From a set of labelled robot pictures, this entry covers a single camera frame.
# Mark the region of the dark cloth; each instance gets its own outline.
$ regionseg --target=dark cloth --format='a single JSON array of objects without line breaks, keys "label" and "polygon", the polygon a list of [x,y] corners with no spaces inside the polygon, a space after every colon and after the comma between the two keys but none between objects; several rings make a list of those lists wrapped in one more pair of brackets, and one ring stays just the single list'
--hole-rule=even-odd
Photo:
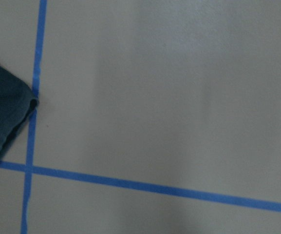
[{"label": "dark cloth", "polygon": [[37,105],[31,89],[0,67],[0,160]]}]

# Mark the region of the dark fabric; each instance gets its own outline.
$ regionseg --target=dark fabric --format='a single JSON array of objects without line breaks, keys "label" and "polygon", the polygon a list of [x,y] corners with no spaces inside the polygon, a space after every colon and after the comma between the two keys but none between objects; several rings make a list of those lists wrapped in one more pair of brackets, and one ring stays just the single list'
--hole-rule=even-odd
[{"label": "dark fabric", "polygon": [[0,67],[0,160],[37,105],[31,89]]}]

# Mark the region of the blue painter's tape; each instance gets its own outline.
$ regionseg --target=blue painter's tape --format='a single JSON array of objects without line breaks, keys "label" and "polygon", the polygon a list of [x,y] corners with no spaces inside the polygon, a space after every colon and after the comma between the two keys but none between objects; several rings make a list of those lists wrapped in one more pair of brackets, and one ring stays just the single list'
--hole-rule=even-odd
[{"label": "blue painter's tape", "polygon": [[176,187],[162,186],[156,184],[149,184],[143,182],[136,182],[131,180],[116,179],[97,175],[88,175],[82,173],[68,172],[63,170],[55,170],[44,167],[33,167],[33,173],[43,176],[54,176],[63,179],[72,179],[77,181],[84,181],[95,184],[103,184],[108,186],[140,190],[158,194],[186,197],[192,199],[199,199],[204,201],[218,202],[229,205],[237,205],[255,209],[269,210],[281,212],[281,203],[257,200],[245,197],[222,195],[216,193],[202,192],[197,190],[181,189]]},{"label": "blue painter's tape", "polygon": [[18,172],[25,172],[24,164],[14,163],[14,162],[1,161],[0,168],[12,170],[12,171],[18,171]]},{"label": "blue painter's tape", "polygon": [[[47,5],[47,0],[39,1],[37,39],[36,39],[36,47],[35,47],[33,82],[32,82],[32,92],[37,97],[39,91],[40,64],[42,58],[43,39],[44,39],[44,30],[45,30],[46,5]],[[21,213],[21,234],[27,234],[28,231],[27,214],[28,214],[28,205],[29,205],[29,199],[31,194],[36,122],[37,122],[37,112],[34,111],[34,113],[30,117],[29,132],[28,132],[28,145],[27,145],[22,213]]]}]

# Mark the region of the floor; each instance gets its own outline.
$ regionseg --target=floor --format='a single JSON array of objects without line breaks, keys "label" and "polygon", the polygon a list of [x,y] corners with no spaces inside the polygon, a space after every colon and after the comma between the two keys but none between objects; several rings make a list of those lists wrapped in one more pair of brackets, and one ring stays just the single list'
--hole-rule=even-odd
[{"label": "floor", "polygon": [[0,0],[0,65],[0,234],[281,233],[281,1]]}]

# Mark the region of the concrete floor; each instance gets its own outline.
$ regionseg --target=concrete floor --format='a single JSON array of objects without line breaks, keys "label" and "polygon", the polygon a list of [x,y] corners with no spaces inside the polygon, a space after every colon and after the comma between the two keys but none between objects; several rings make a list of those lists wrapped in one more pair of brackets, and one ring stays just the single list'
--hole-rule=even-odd
[{"label": "concrete floor", "polygon": [[[39,2],[0,0],[32,84]],[[47,2],[34,166],[281,203],[281,1]],[[28,127],[3,161],[25,164]],[[0,234],[24,172],[0,168]],[[29,234],[281,233],[281,212],[33,174]]]}]

